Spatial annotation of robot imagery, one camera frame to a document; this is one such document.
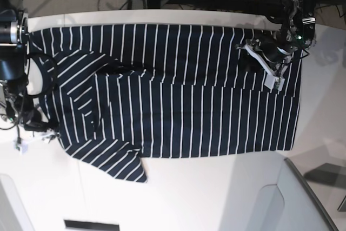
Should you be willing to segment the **grey robot base cover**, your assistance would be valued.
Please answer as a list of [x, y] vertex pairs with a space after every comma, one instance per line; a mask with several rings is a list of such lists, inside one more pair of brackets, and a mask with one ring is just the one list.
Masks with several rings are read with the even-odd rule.
[[302, 174], [285, 159], [259, 230], [338, 230]]
[[1, 230], [35, 230], [13, 179], [1, 174]]

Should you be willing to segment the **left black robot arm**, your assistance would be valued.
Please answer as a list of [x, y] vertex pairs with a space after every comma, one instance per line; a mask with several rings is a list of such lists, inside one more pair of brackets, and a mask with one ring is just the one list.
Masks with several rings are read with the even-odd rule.
[[264, 86], [282, 90], [284, 73], [295, 51], [310, 48], [315, 37], [316, 0], [259, 0], [276, 3], [280, 15], [267, 15], [271, 23], [281, 25], [272, 35], [261, 34], [237, 46], [254, 58], [265, 72]]

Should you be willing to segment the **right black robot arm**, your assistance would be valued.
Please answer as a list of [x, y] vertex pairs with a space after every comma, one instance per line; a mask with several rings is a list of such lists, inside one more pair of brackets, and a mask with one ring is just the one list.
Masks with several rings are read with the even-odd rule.
[[[28, 12], [23, 0], [1, 0], [1, 118], [12, 127], [37, 132], [41, 140], [59, 136], [57, 122], [42, 120], [33, 100], [50, 94], [57, 84], [57, 63], [49, 55], [28, 53]], [[44, 57], [52, 63], [51, 82], [40, 93], [29, 95], [30, 62]]]

